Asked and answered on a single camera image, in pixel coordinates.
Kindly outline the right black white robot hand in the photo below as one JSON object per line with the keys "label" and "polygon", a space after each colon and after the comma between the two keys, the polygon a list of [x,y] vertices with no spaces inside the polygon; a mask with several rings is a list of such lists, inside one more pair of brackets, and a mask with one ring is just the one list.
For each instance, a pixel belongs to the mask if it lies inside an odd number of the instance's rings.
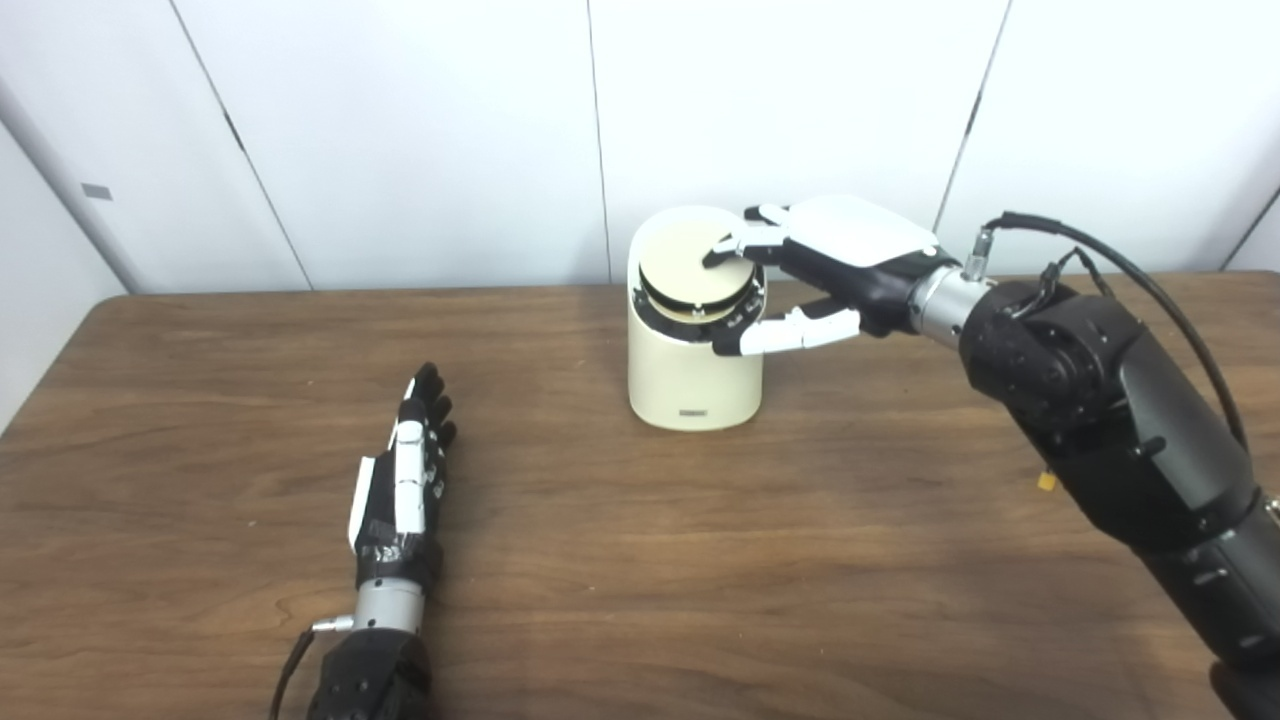
{"label": "right black white robot hand", "polygon": [[742,219],[708,251],[704,268],[741,258],[776,266],[824,296],[718,334],[712,350],[722,357],[814,348],[860,334],[911,334],[913,293],[959,264],[933,232],[851,195],[750,206]]}

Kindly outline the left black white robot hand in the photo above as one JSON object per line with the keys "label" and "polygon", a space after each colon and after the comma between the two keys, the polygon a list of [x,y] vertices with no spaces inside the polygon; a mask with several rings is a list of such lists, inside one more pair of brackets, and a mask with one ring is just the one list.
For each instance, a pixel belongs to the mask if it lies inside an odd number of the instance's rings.
{"label": "left black white robot hand", "polygon": [[357,585],[403,580],[428,593],[439,582],[447,452],[457,434],[452,407],[438,366],[422,364],[406,387],[387,447],[360,460],[347,530]]}

